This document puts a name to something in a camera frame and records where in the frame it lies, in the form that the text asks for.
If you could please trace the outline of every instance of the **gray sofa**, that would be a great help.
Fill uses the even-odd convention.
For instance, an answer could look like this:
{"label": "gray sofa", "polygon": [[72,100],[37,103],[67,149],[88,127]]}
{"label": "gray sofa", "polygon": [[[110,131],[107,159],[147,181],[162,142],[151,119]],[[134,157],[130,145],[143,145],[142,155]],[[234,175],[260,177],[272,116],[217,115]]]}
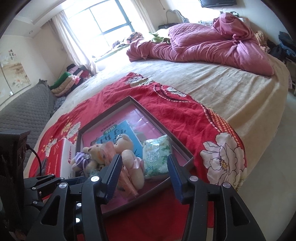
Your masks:
{"label": "gray sofa", "polygon": [[[9,129],[31,131],[27,143],[34,148],[36,142],[50,119],[56,97],[51,93],[47,82],[39,83],[11,101],[0,111],[0,131]],[[31,151],[27,151],[24,168]]]}

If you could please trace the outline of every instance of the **window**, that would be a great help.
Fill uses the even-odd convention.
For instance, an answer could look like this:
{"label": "window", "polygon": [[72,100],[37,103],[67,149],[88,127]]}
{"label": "window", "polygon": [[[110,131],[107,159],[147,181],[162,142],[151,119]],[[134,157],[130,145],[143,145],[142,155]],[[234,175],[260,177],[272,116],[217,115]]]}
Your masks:
{"label": "window", "polygon": [[87,8],[85,1],[81,1],[82,11],[78,10],[82,6],[65,10],[77,38],[95,57],[102,56],[114,42],[122,41],[135,31],[119,0],[98,1],[95,4],[92,1]]}

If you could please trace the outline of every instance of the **snack bag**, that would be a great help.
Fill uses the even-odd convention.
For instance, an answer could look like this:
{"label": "snack bag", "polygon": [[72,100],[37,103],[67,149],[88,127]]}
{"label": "snack bag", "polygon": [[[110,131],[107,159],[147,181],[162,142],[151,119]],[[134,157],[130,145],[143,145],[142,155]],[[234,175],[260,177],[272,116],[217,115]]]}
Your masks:
{"label": "snack bag", "polygon": [[144,178],[146,180],[167,178],[167,160],[170,154],[172,154],[172,148],[168,135],[144,141]]}

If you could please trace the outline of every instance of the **window frame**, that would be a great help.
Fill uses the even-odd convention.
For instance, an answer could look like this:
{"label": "window frame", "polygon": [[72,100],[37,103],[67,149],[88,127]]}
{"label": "window frame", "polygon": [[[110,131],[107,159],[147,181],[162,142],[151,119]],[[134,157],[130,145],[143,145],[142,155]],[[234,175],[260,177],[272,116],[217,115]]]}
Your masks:
{"label": "window frame", "polygon": [[[102,3],[104,3],[104,2],[108,2],[108,1],[115,1],[115,3],[117,4],[117,6],[118,6],[120,12],[122,13],[122,15],[123,15],[123,17],[124,17],[126,23],[121,24],[121,25],[119,25],[119,26],[116,26],[116,27],[114,27],[114,28],[111,28],[111,29],[109,29],[109,30],[103,32],[102,29],[101,29],[101,27],[100,27],[100,25],[99,25],[99,23],[97,22],[97,20],[96,20],[94,14],[93,14],[93,12],[91,11],[91,8],[94,7],[94,6],[97,6],[97,5],[99,5],[99,4],[102,4]],[[88,8],[86,8],[86,9],[81,10],[79,13],[81,13],[81,12],[83,12],[83,11],[86,11],[86,10],[88,10],[88,9],[89,9],[89,11],[90,11],[92,17],[94,18],[94,21],[96,22],[96,24],[98,25],[98,27],[99,27],[99,29],[100,29],[100,31],[101,31],[101,33],[98,34],[98,35],[96,35],[95,37],[98,37],[98,36],[101,36],[101,35],[104,36],[105,34],[108,34],[108,33],[110,33],[110,32],[113,32],[113,31],[115,31],[115,30],[117,30],[117,29],[120,29],[120,28],[122,28],[122,27],[125,27],[125,26],[129,26],[132,32],[135,31],[134,28],[133,28],[133,26],[132,26],[132,24],[131,24],[131,21],[128,19],[128,16],[126,15],[126,13],[125,13],[125,11],[124,11],[124,9],[123,9],[121,3],[119,2],[119,0],[104,0],[104,1],[102,1],[102,2],[99,2],[99,3],[96,3],[96,4],[92,5],[92,6],[88,7]]]}

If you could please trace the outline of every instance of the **wall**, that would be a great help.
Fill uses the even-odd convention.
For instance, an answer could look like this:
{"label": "wall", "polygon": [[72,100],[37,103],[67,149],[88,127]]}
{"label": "wall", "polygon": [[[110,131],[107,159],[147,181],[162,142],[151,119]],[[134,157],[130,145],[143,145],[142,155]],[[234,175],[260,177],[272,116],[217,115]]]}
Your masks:
{"label": "wall", "polygon": [[[202,8],[198,0],[161,0],[174,10],[178,9],[191,23],[199,20],[212,20],[220,14],[222,8]],[[251,21],[253,31],[262,30],[269,39],[279,44],[280,31],[287,32],[278,17],[260,0],[237,0],[237,5],[225,7],[223,12],[236,11]]]}
{"label": "wall", "polygon": [[64,50],[63,44],[55,35],[48,22],[42,26],[33,40],[50,71],[53,73],[55,80],[57,80],[60,73],[66,71],[67,66],[73,63],[69,59],[66,50]]}
{"label": "wall", "polygon": [[160,0],[141,0],[141,3],[146,8],[155,30],[158,30],[159,25],[167,22],[165,12],[169,7],[165,0],[161,0],[161,2]]}
{"label": "wall", "polygon": [[0,39],[0,53],[6,53],[10,49],[16,53],[18,61],[21,62],[32,84],[7,99],[0,105],[0,110],[20,94],[36,85],[39,79],[47,80],[49,84],[54,82],[54,76],[32,38],[10,35],[2,36]]}

